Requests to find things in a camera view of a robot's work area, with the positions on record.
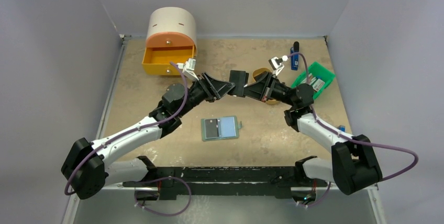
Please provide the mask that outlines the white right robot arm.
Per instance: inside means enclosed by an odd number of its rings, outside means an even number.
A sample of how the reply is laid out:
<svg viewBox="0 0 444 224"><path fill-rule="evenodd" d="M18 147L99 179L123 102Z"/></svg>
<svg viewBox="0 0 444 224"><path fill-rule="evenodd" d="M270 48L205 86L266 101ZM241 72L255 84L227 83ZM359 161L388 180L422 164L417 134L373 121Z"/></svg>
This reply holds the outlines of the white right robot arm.
<svg viewBox="0 0 444 224"><path fill-rule="evenodd" d="M299 168L294 171L297 184L306 186L319 179L334 183L342 193L351 195L382 181L382 171L369 138L339 131L317 116L312 107L314 89L309 84L290 88L272 73L262 72L254 83L243 82L238 86L242 97L288 104L290 108L284 111L286 124L329 151L330 161L316 156L299 161Z"/></svg>

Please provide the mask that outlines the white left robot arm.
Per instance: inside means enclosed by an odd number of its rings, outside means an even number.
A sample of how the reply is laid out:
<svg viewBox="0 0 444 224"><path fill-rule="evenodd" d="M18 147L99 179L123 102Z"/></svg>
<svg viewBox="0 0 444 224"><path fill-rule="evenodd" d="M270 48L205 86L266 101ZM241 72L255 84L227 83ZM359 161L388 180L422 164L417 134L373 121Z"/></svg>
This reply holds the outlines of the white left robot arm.
<svg viewBox="0 0 444 224"><path fill-rule="evenodd" d="M151 141L161 139L181 125L181 117L203 101L213 103L227 95L235 84L212 78L207 73L198 75L188 87L172 84L157 107L148 116L114 135L94 141L76 140L62 164L61 173L67 183L64 193L88 199L98 193L110 179L107 171L123 155Z"/></svg>

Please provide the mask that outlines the black card taken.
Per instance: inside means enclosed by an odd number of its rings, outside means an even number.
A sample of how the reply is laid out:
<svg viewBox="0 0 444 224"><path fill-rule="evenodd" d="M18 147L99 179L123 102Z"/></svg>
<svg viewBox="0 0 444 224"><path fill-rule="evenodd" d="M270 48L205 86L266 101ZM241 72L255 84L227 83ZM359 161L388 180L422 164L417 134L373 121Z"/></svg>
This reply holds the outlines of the black card taken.
<svg viewBox="0 0 444 224"><path fill-rule="evenodd" d="M244 87L246 86L249 79L249 73L246 71L231 70L229 81L234 83L233 89L228 92L230 96L245 97Z"/></svg>
<svg viewBox="0 0 444 224"><path fill-rule="evenodd" d="M219 138L219 123L217 119L204 120L205 139Z"/></svg>

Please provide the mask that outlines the green card holder wallet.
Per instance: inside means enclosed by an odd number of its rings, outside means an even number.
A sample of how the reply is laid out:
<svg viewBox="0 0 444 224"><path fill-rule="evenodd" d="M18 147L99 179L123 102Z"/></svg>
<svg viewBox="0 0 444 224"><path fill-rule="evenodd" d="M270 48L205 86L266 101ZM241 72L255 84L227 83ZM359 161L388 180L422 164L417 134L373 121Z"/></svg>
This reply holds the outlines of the green card holder wallet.
<svg viewBox="0 0 444 224"><path fill-rule="evenodd" d="M205 139L204 120L201 120L201 136L202 141L215 141L215 140L227 140L239 138L239 130L242 128L242 122L237 119L236 116L226 116L219 118L206 118L217 119L219 123L219 138Z"/></svg>

